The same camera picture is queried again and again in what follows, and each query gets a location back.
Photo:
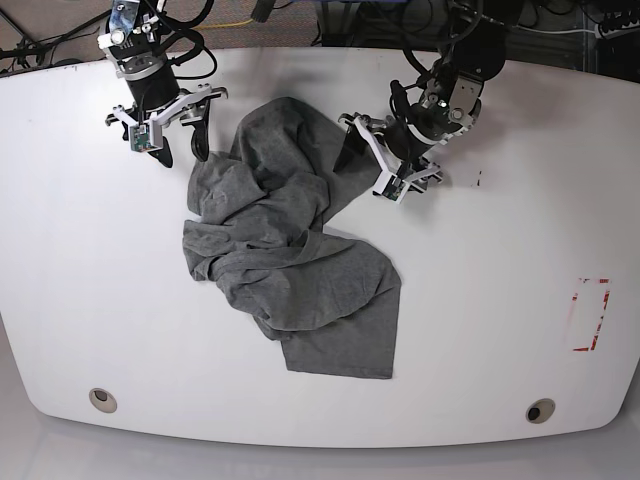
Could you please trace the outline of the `grey T-shirt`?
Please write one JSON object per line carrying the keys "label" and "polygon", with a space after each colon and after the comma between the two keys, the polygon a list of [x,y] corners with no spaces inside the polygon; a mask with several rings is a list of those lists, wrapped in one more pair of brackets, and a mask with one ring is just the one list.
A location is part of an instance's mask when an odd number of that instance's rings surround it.
{"label": "grey T-shirt", "polygon": [[388,380],[401,278],[371,244],[324,231],[380,172],[344,140],[295,98],[246,115],[230,151],[192,170],[183,252],[193,279],[280,343],[289,370]]}

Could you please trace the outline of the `red tape rectangle marking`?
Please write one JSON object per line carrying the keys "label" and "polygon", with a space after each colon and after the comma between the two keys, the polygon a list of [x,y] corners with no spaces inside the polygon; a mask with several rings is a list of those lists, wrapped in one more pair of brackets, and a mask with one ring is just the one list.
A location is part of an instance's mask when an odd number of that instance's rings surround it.
{"label": "red tape rectangle marking", "polygon": [[567,341],[573,352],[596,348],[611,292],[609,278],[580,278],[571,300]]}

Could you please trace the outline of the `white power strip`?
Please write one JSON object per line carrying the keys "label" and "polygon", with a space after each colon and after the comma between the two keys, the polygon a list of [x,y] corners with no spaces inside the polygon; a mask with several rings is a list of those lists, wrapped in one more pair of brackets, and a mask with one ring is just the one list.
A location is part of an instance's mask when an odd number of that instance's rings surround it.
{"label": "white power strip", "polygon": [[613,39],[639,31],[639,10],[607,13],[596,28],[598,39]]}

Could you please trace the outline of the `black tripod stand legs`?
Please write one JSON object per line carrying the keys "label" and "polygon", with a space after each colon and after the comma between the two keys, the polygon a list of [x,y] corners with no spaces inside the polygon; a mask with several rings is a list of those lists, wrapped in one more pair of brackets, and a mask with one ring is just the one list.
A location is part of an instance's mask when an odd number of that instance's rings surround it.
{"label": "black tripod stand legs", "polygon": [[[1,49],[12,51],[22,46],[44,45],[108,11],[110,1],[6,1],[1,0]],[[90,61],[103,56],[97,47],[96,36],[100,24],[77,32],[47,52],[44,65],[66,59]]]}

